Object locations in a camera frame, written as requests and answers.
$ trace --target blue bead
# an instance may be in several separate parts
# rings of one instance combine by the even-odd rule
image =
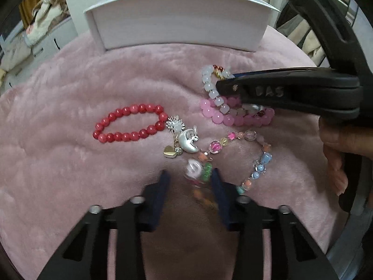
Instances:
[[[236,187],[238,194],[242,195],[245,193],[245,190],[241,186]]]
[[[258,179],[258,178],[260,177],[260,175],[259,175],[258,172],[253,172],[253,173],[251,174],[251,177],[252,177],[253,179]]]
[[[267,164],[269,161],[271,161],[272,155],[270,153],[265,153],[262,155],[262,158],[260,159],[260,162],[262,164]]]
[[[264,165],[263,165],[263,164],[258,164],[258,165],[257,165],[257,170],[258,170],[259,172],[262,172],[262,171],[264,170]]]

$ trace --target red bead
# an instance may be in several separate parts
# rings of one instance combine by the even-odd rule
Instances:
[[[110,122],[113,122],[116,119],[116,115],[114,113],[110,113],[109,116],[108,116],[108,118],[109,118]]]
[[[155,108],[154,108],[154,111],[157,115],[160,115],[162,112],[163,112],[163,107],[161,105],[157,105]]]
[[[103,118],[100,124],[107,127],[110,124],[109,118]]]
[[[166,122],[167,119],[168,119],[168,115],[167,115],[165,112],[163,112],[163,113],[159,114],[158,119],[159,119],[161,122]]]
[[[158,121],[156,124],[155,124],[155,128],[158,130],[158,131],[163,131],[165,129],[165,124],[163,122],[160,122]]]
[[[114,141],[114,135],[112,133],[108,133],[106,135],[106,141],[108,141],[109,143],[113,142]]]
[[[107,141],[107,137],[104,133],[100,133],[99,136],[98,136],[98,140],[101,142],[101,143],[106,143]]]
[[[117,132],[114,134],[114,140],[115,140],[115,141],[122,141],[122,133],[120,133],[119,131],[117,131]]]
[[[93,138],[95,138],[97,140],[100,133],[101,133],[100,131],[94,131],[93,134],[92,134]]]
[[[129,107],[129,110],[131,111],[131,113],[133,114],[137,114],[139,112],[139,107],[136,105],[136,104],[132,104],[130,107]]]
[[[128,142],[129,140],[131,140],[131,135],[129,133],[123,133],[122,134],[122,140],[124,142]]]
[[[104,129],[104,126],[101,123],[96,123],[95,129],[96,131],[102,131]]]
[[[155,128],[154,125],[149,125],[148,128],[146,129],[146,132],[149,135],[155,135],[157,133],[157,129]]]
[[[154,104],[148,104],[146,105],[146,111],[148,113],[154,113],[155,105]]]
[[[146,113],[146,105],[145,104],[140,104],[139,105],[139,112],[140,113]]]
[[[137,141],[140,139],[139,133],[137,131],[133,131],[130,136],[132,141]]]
[[[129,109],[128,106],[127,106],[127,107],[124,107],[124,108],[122,109],[122,114],[123,114],[123,116],[129,116],[129,115],[131,114],[131,110]]]
[[[149,135],[149,134],[148,134],[148,132],[146,131],[146,129],[142,129],[142,130],[139,131],[139,136],[140,136],[140,138],[142,138],[142,139],[147,138],[148,135]]]
[[[117,108],[117,109],[115,110],[114,114],[115,114],[115,116],[116,116],[117,118],[120,118],[120,117],[123,116],[122,110],[121,110],[120,108]]]

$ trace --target silver bolt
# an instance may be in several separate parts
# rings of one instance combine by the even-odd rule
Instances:
[[[286,213],[290,213],[290,209],[289,209],[286,205],[281,205],[281,206],[279,207],[279,211],[280,211],[281,213],[284,213],[284,214],[286,214]]]
[[[145,198],[143,196],[135,196],[131,198],[131,202],[133,204],[141,204],[145,202]]]
[[[251,201],[251,198],[248,196],[239,196],[237,197],[236,201],[238,203],[249,203]]]
[[[99,212],[101,212],[102,210],[102,207],[100,205],[92,205],[89,209],[89,212],[90,213],[93,213],[93,214],[98,214]]]

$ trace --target table covered with pink cloth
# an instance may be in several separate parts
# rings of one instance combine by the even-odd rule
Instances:
[[[267,28],[255,53],[192,44],[153,44],[100,55],[84,34],[42,64],[23,85],[0,98],[0,238],[25,280],[35,280],[55,249],[90,205],[118,206],[157,180],[172,179],[160,225],[142,235],[148,280],[228,280],[238,234],[225,230],[215,210],[198,204],[184,167],[191,155],[163,156],[172,135],[164,130],[137,142],[101,144],[92,137],[96,122],[116,108],[154,103],[198,127],[195,144],[208,148],[231,131],[216,125],[199,107],[207,94],[200,69],[207,64],[233,73],[313,66],[291,41]],[[139,131],[157,121],[137,114],[113,122],[107,132]],[[268,127],[258,128],[272,144],[273,160],[248,195],[260,205],[289,205],[326,251],[339,217],[329,191],[318,117],[276,110]],[[223,179],[239,184],[260,157],[255,142],[233,142],[214,156]],[[264,232],[265,279],[270,278],[268,233]],[[113,275],[110,250],[109,279]]]

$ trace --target gold heart charm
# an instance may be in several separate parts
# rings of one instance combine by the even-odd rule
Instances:
[[[166,158],[170,158],[170,159],[173,159],[176,157],[176,151],[171,145],[167,145],[165,147],[163,154],[165,155]]]

